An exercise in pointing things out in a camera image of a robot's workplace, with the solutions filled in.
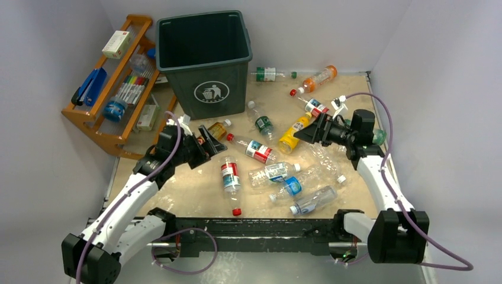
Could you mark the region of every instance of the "white bottle cap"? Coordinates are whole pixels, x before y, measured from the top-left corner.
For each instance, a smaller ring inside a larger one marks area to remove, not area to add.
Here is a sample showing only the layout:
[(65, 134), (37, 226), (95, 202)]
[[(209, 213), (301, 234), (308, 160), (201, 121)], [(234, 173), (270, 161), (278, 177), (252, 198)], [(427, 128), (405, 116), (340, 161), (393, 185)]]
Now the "white bottle cap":
[(298, 209), (295, 205), (291, 206), (289, 210), (291, 210), (291, 213), (293, 213), (293, 215), (298, 215)]
[(344, 181), (346, 181), (346, 180), (347, 180), (347, 178), (346, 178), (344, 175), (341, 175), (341, 176), (339, 176), (339, 177), (336, 179), (336, 181), (337, 181), (338, 183), (343, 183), (343, 182), (344, 182)]

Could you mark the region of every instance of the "green label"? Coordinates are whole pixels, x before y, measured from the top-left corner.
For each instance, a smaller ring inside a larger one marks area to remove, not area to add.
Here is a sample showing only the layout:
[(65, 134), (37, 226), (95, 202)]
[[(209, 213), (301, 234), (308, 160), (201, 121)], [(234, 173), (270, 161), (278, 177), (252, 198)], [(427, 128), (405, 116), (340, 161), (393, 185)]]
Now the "green label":
[(256, 68), (256, 81), (257, 82), (265, 81), (265, 68), (264, 67), (257, 67)]
[(262, 132), (262, 130), (265, 128), (265, 127), (269, 127), (269, 126), (272, 126), (272, 123), (270, 122), (270, 119), (268, 117), (260, 117), (258, 118), (256, 121), (255, 121), (255, 125), (256, 125), (256, 128), (258, 128), (258, 130), (260, 132)]

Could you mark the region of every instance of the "white logo on bin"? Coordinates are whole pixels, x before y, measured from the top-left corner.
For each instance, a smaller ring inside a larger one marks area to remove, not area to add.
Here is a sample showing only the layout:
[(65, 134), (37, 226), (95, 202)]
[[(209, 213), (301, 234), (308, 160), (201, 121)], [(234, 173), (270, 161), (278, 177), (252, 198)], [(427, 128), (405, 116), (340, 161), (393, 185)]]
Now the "white logo on bin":
[(207, 81), (195, 88), (195, 98), (207, 104), (221, 102), (229, 96), (229, 87), (219, 81)]

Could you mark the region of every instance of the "wooden table surface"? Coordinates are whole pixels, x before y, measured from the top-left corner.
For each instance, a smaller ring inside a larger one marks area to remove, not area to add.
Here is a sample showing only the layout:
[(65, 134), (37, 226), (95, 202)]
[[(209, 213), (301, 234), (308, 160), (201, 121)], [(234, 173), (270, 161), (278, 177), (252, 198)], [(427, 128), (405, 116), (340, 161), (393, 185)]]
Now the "wooden table surface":
[[(246, 101), (254, 100), (262, 107), (267, 116), (271, 119), (277, 131), (282, 135), (305, 111), (296, 104), (296, 99), (289, 97), (289, 91), (296, 88), (301, 82), (301, 78), (286, 82), (248, 82)], [(366, 76), (338, 76), (333, 82), (325, 84), (322, 88), (311, 93), (322, 104), (331, 107), (330, 101), (340, 95), (348, 95), (355, 92), (369, 92)], [(156, 96), (172, 96), (172, 90), (163, 88), (155, 91)], [(373, 102), (368, 96), (356, 96), (347, 101), (349, 108), (347, 118), (352, 116), (352, 111), (358, 108), (375, 111)], [(183, 110), (180, 105), (175, 108), (176, 115), (182, 115)], [(265, 140), (249, 121), (246, 113), (229, 115), (220, 118), (192, 121), (190, 128), (197, 130), (201, 124), (209, 127), (216, 121), (230, 119), (232, 126), (229, 132), (235, 135), (245, 135), (249, 138), (266, 144)], [(146, 143), (151, 143), (151, 137), (145, 139)], [(250, 170), (263, 167), (252, 158), (245, 156), (238, 151), (234, 145), (227, 141), (224, 143), (229, 148), (226, 152), (213, 157), (206, 164), (191, 170), (187, 164), (176, 168), (175, 175), (169, 179), (163, 188), (147, 202), (139, 211), (138, 216), (144, 216), (148, 210), (160, 207), (180, 217), (231, 217), (230, 205), (227, 203), (223, 192), (223, 182), (220, 173), (220, 157), (232, 155), (237, 159), (239, 176), (242, 184), (242, 215), (244, 218), (292, 218), (289, 206), (292, 200), (281, 202), (278, 205), (272, 204), (268, 195), (276, 191), (277, 187), (264, 189), (253, 189), (250, 187), (247, 173)], [(309, 152), (302, 141), (291, 155), (284, 155), (284, 160), (289, 163), (299, 163), (303, 169), (312, 164), (318, 164), (314, 156)], [(340, 163), (342, 173), (347, 177), (345, 186), (338, 186), (328, 180), (320, 180), (318, 187), (331, 184), (335, 187), (338, 197), (329, 205), (317, 209), (310, 215), (302, 218), (333, 218), (333, 215), (340, 208), (361, 209), (371, 218), (376, 218), (377, 211), (362, 178), (354, 171), (350, 162), (345, 158), (344, 153), (337, 152), (337, 146), (331, 145), (327, 148)], [(110, 200), (113, 200), (126, 184), (132, 169), (136, 164), (135, 160), (120, 159), (115, 174), (114, 183), (110, 193)], [(307, 194), (317, 188), (305, 188), (303, 193)]]

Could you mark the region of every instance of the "brown bottle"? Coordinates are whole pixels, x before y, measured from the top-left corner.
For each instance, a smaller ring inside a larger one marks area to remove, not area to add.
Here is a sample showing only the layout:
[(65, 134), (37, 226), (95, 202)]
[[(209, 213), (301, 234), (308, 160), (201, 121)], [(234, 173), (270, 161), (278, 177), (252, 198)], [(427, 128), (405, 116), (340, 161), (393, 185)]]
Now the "brown bottle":
[[(231, 126), (232, 122), (230, 120), (224, 120), (223, 122), (217, 122), (207, 129), (209, 134), (211, 134), (216, 140), (220, 141), (225, 135), (227, 135), (227, 127)], [(204, 138), (202, 136), (197, 137), (197, 140), (199, 141), (199, 144), (202, 144), (205, 142)]]

